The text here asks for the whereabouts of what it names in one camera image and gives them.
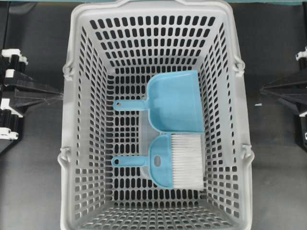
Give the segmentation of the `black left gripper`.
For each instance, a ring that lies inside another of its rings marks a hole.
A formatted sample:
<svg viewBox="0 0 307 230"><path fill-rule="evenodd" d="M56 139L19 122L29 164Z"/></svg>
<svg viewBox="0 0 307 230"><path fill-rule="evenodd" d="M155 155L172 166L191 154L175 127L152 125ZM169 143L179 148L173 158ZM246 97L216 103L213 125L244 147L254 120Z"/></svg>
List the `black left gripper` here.
<svg viewBox="0 0 307 230"><path fill-rule="evenodd" d="M27 58L19 49L0 51L0 152L22 139L23 118L29 109L63 99L63 91L19 72Z"/></svg>

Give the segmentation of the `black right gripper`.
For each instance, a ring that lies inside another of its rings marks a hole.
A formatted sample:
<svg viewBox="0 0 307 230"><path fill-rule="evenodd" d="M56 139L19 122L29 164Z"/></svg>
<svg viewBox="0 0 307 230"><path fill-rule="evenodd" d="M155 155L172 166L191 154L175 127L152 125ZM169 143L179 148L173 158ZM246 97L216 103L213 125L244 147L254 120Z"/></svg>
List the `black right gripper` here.
<svg viewBox="0 0 307 230"><path fill-rule="evenodd" d="M307 47L295 56L300 63L301 70L307 68ZM307 77L288 76L275 80L263 86L260 92L274 97L280 103L292 109L299 115L302 131L302 145L307 145Z"/></svg>

